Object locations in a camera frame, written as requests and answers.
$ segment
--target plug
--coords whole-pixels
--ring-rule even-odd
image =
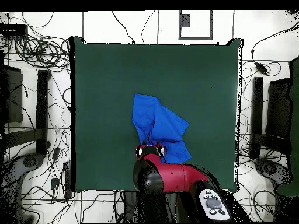
[[[53,190],[53,194],[55,194],[55,191],[58,190],[59,187],[59,179],[52,178],[51,180],[51,190]]]

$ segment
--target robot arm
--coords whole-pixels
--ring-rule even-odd
[[[141,194],[187,193],[184,208],[188,208],[189,216],[201,222],[251,222],[232,194],[209,185],[208,176],[213,175],[207,176],[191,165],[162,163],[164,147],[161,144],[137,145],[135,151],[133,182]],[[234,215],[226,202],[234,209]]]

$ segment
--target green tabletop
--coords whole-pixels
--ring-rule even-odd
[[[80,190],[135,191],[135,93],[157,97],[190,125],[192,158],[234,183],[240,40],[230,45],[75,44],[76,181]]]

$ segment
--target black cable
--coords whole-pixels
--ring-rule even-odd
[[[53,224],[55,221],[58,221],[58,219],[56,219],[56,217],[57,217],[61,212],[63,212],[65,208],[68,208],[63,214],[61,214],[61,216],[60,216],[60,218],[59,218],[59,221],[60,221],[61,217],[67,213],[67,211],[70,209],[71,205],[72,205],[72,202],[71,202],[70,205],[67,205],[67,206],[63,207],[63,209],[60,210],[59,213],[56,214],[56,216],[53,218],[52,222],[50,222],[50,223],[48,223],[48,224]]]
[[[298,24],[299,24],[299,22],[297,22],[293,27],[291,27],[291,28],[289,28],[289,29],[285,29],[285,30],[279,31],[279,32],[277,32],[277,33],[275,33],[275,34],[272,34],[271,36],[269,36],[269,37],[267,37],[267,38],[264,38],[264,39],[258,41],[258,42],[253,46],[253,48],[252,48],[252,50],[251,50],[251,56],[252,56],[252,60],[253,60],[253,62],[254,62],[255,64],[258,64],[258,63],[254,60],[254,58],[253,58],[253,53],[254,53],[254,51],[255,51],[255,47],[256,47],[257,44],[259,44],[260,42],[265,41],[265,40],[267,40],[267,39],[269,39],[269,38],[271,38],[271,37],[274,37],[274,36],[276,36],[276,35],[278,35],[278,34],[280,34],[280,33],[287,33],[287,32],[289,32],[289,31],[291,31],[293,28],[295,28],[296,25],[298,25]]]
[[[66,93],[66,91],[68,91],[69,89],[71,89],[71,87],[68,87],[67,89],[64,90],[63,94],[62,94],[62,99],[64,102],[68,103],[68,104],[71,104],[71,102],[67,102],[64,98],[64,94]]]
[[[54,12],[52,12],[52,15],[51,15],[50,20],[49,20],[45,25],[40,26],[40,27],[34,27],[34,26],[29,25],[28,22],[27,22],[27,21],[25,20],[25,18],[24,18],[24,12],[22,12],[22,18],[24,19],[24,21],[26,22],[26,24],[27,24],[28,26],[30,26],[30,27],[34,27],[34,28],[41,28],[41,27],[45,27],[45,26],[47,26],[47,25],[50,23],[50,21],[51,21],[52,18],[53,18],[53,14],[54,14]]]
[[[27,116],[28,116],[28,118],[29,118],[29,121],[30,121],[30,123],[31,123],[32,128],[33,128],[34,130],[36,130],[35,127],[34,127],[34,125],[33,125],[33,123],[32,123],[32,120],[31,120],[31,118],[30,118],[30,116],[29,116],[29,114],[28,114],[28,112],[27,112],[27,109],[21,107],[19,104],[17,104],[17,102],[15,102],[15,101],[12,100],[12,99],[8,99],[8,100],[9,100],[10,102],[12,102],[13,104],[17,105],[18,107],[20,107],[23,111],[25,111],[25,113],[27,114]]]
[[[257,208],[256,208],[256,204],[257,204],[257,203],[256,203],[256,201],[255,201],[256,196],[257,196],[258,194],[260,194],[260,193],[269,193],[269,194],[271,194],[272,196],[274,196],[275,199],[278,199],[278,198],[276,197],[275,194],[273,194],[272,192],[267,191],[267,190],[258,191],[258,192],[253,196],[253,207],[254,207],[254,209],[255,209],[255,212],[256,212],[258,218],[259,218],[262,222],[264,222],[264,220],[263,220],[263,219],[259,216],[259,214],[258,214],[258,210],[257,210]]]
[[[105,196],[111,196],[111,195],[113,195],[113,193],[112,194],[105,194],[105,193],[98,194],[96,196],[95,200],[93,201],[93,203],[90,206],[88,206],[86,209],[83,210],[83,213],[82,213],[82,222],[81,223],[83,223],[83,221],[84,221],[84,212],[87,211],[89,208],[91,208],[92,205],[95,204],[96,199],[98,198],[98,196],[103,196],[103,195],[105,195]]]
[[[249,196],[250,196],[249,204],[251,204],[251,201],[252,201],[252,195],[251,195],[250,191],[249,191],[243,184],[241,184],[240,181],[238,181],[238,183],[239,183],[241,186],[243,186],[243,188],[246,189],[247,192],[249,193]],[[250,206],[250,213],[249,213],[249,216],[251,216],[251,213],[252,213],[252,208],[251,208],[251,206]]]
[[[28,211],[28,212],[31,212],[31,213],[34,213],[34,214],[38,215],[39,218],[38,218],[37,222],[35,223],[35,224],[38,224],[38,222],[39,222],[39,220],[40,220],[40,214],[39,214],[39,213],[37,213],[37,212],[35,212],[35,211],[30,211],[30,210],[28,210],[28,209],[25,209],[25,208],[22,207],[22,206],[21,206],[21,208],[22,208],[24,211]]]
[[[141,31],[141,38],[142,38],[142,42],[143,42],[143,44],[144,44],[144,40],[143,40],[143,30],[145,29],[145,26],[147,25],[147,22],[148,22],[148,20],[151,18],[151,16],[155,13],[156,11],[153,11],[153,13],[148,17],[148,19],[147,19],[147,21],[146,21],[146,23],[145,23],[145,25],[144,25],[144,27],[143,27],[143,29],[142,29],[142,31]]]
[[[63,49],[64,44],[67,46],[67,51]],[[44,41],[28,35],[28,38],[16,41],[14,49],[22,61],[35,68],[47,68],[53,72],[69,71],[67,68],[69,66],[68,39],[59,45],[55,41]]]
[[[126,33],[128,35],[128,30],[126,29],[126,27],[118,20],[118,18],[115,16],[115,14],[114,14],[113,11],[112,11],[112,14],[113,14],[114,18],[117,20],[117,22],[122,25],[122,27],[125,29],[125,31],[126,31]],[[135,40],[133,40],[130,35],[128,35],[128,37],[132,40],[132,44],[136,44]]]

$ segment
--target crumpled blue fabric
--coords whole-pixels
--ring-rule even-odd
[[[182,164],[191,158],[183,142],[189,123],[162,106],[156,97],[135,94],[133,124],[140,144],[146,141],[147,145],[153,145],[159,141],[166,147],[162,162]]]

